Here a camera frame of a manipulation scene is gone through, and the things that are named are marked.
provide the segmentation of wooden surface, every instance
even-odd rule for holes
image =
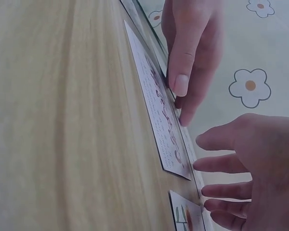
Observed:
[[[174,230],[118,0],[0,0],[0,231]]]

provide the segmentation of drawing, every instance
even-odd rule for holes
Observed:
[[[175,223],[182,224],[184,231],[193,231],[193,222],[187,206],[184,209],[182,205],[181,212],[179,211],[179,207],[176,207],[175,216]]]
[[[162,22],[163,11],[153,11],[149,14],[149,21],[153,28],[158,27]]]
[[[235,81],[229,86],[229,93],[240,98],[247,108],[256,108],[260,101],[266,101],[271,97],[271,88],[266,83],[267,74],[262,69],[248,71],[245,69],[235,72]]]
[[[152,65],[151,62],[149,61],[149,59],[148,59],[147,57],[145,57],[145,58],[146,58],[146,61],[148,62],[149,66],[150,66],[150,69],[151,69],[151,77],[152,77],[152,79],[154,80],[154,84],[155,84],[155,86],[156,86],[156,95],[157,95],[157,97],[160,99],[160,102],[161,102],[161,104],[162,104],[162,106],[163,106],[162,113],[163,113],[164,117],[166,118],[166,120],[167,120],[167,122],[168,122],[168,127],[169,127],[168,133],[169,133],[169,135],[170,135],[171,142],[172,142],[172,144],[173,144],[174,147],[175,147],[174,156],[175,156],[176,160],[178,161],[178,163],[181,164],[183,168],[185,168],[185,167],[184,167],[184,164],[183,164],[183,162],[182,162],[181,153],[180,153],[180,149],[179,149],[177,140],[176,140],[175,135],[174,135],[174,133],[173,133],[173,129],[172,129],[173,124],[172,124],[169,116],[167,115],[166,103],[165,103],[165,101],[164,101],[164,99],[163,99],[163,96],[162,96],[162,94],[161,94],[161,90],[160,90],[160,88],[159,88],[159,84],[158,84],[158,82],[157,82],[157,76],[158,76],[158,75],[157,75],[157,73],[156,73],[153,65]]]
[[[269,15],[275,14],[269,0],[249,0],[246,7],[249,11],[256,12],[260,18],[267,18]]]

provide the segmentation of flower drawing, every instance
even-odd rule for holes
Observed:
[[[193,231],[193,222],[188,207],[186,206],[184,209],[183,205],[181,206],[181,213],[183,220],[180,219],[179,207],[176,207],[175,213],[176,213],[175,223],[183,225],[184,231]]]
[[[163,11],[153,11],[149,14],[149,21],[153,28],[158,27],[162,21]]]
[[[249,0],[248,10],[256,12],[260,18],[266,18],[275,13],[269,0]]]
[[[229,86],[230,94],[240,98],[247,108],[256,108],[260,101],[268,100],[271,88],[266,83],[267,74],[262,69],[253,71],[238,70],[235,72],[235,81]]]

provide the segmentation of paper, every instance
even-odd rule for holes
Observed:
[[[170,191],[170,201],[177,231],[205,231],[200,206]]]
[[[190,166],[186,161],[186,150],[176,127],[176,117],[167,97],[164,81],[143,45],[126,22],[125,27],[163,169],[190,180]]]

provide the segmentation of handwritten card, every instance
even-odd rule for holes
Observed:
[[[200,206],[170,191],[170,201],[177,231],[205,231]]]
[[[163,169],[190,180],[186,149],[176,127],[176,117],[167,97],[162,76],[126,22],[125,27]]]

